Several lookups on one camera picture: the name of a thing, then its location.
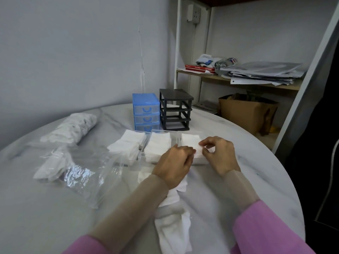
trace purple shirt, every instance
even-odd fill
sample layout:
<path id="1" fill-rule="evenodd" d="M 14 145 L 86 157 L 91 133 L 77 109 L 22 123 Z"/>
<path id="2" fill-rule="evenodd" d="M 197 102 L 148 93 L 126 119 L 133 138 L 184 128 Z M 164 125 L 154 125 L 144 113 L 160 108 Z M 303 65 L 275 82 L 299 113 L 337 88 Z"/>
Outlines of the purple shirt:
<path id="1" fill-rule="evenodd" d="M 235 221 L 237 244 L 231 254 L 315 254 L 263 201 L 253 203 Z M 78 238 L 63 254 L 109 254 L 96 239 Z"/>

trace person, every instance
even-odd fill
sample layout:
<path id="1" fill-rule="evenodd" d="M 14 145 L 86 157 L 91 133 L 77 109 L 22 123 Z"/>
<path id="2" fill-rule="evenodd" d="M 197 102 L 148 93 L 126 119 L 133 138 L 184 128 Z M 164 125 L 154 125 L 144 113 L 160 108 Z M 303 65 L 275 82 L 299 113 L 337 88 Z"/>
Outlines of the person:
<path id="1" fill-rule="evenodd" d="M 241 173 L 232 142 L 208 137 L 199 143 L 211 167 L 228 186 L 242 213 L 235 220 L 234 254 L 311 254 L 313 250 L 263 201 Z M 215 146 L 215 152 L 208 149 Z M 78 238 L 64 254 L 119 253 L 135 233 L 179 185 L 193 162 L 196 150 L 177 145 L 160 158 L 152 174 L 87 235 Z"/>

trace cardboard box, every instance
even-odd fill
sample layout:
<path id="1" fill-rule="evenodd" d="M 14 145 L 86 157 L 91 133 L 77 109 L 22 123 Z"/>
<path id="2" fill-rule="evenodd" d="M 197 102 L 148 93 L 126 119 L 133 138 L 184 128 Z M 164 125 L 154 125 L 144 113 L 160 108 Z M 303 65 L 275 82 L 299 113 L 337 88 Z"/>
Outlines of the cardboard box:
<path id="1" fill-rule="evenodd" d="M 278 102 L 258 97 L 255 101 L 246 94 L 231 94 L 219 98 L 221 116 L 251 134 L 259 132 L 261 135 L 269 133 Z"/>

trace blue plastic drawer unit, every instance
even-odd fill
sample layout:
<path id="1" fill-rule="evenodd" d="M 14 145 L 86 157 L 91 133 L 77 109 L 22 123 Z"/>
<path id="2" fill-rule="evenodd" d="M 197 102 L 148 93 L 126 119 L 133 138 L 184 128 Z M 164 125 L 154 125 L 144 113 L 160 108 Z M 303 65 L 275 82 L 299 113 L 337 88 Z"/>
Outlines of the blue plastic drawer unit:
<path id="1" fill-rule="evenodd" d="M 135 125 L 136 131 L 144 131 L 144 132 L 150 132 L 153 129 L 159 130 L 160 129 L 160 123 L 155 124 L 144 124 L 144 125 Z"/>
<path id="2" fill-rule="evenodd" d="M 149 114 L 149 115 L 134 115 L 134 123 L 140 124 L 155 124 L 160 123 L 160 113 Z"/>
<path id="3" fill-rule="evenodd" d="M 154 93 L 134 93 L 134 115 L 160 113 L 160 102 Z"/>

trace marble tabletop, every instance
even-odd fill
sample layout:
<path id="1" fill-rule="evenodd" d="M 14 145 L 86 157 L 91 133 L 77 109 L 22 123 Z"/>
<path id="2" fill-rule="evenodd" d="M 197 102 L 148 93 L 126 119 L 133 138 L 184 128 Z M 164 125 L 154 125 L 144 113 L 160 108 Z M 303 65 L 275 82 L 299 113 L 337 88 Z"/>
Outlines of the marble tabletop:
<path id="1" fill-rule="evenodd" d="M 134 128 L 132 104 L 108 106 L 86 113 L 98 124 L 80 142 L 105 146 Z M 304 220 L 297 192 L 284 167 L 269 149 L 244 129 L 200 110 L 191 112 L 192 130 L 232 141 L 240 168 L 259 197 L 302 239 Z M 61 253 L 77 237 L 110 213 L 137 186 L 138 172 L 124 169 L 122 182 L 105 197 L 99 209 L 87 206 L 81 196 L 34 180 L 41 150 L 27 147 L 33 139 L 53 131 L 63 119 L 23 136 L 0 152 L 1 253 Z M 191 214 L 192 253 L 229 253 L 235 244 L 231 227 L 239 210 L 222 180 L 210 166 L 191 167 L 182 206 Z M 150 218 L 123 253 L 161 253 L 154 219 Z"/>

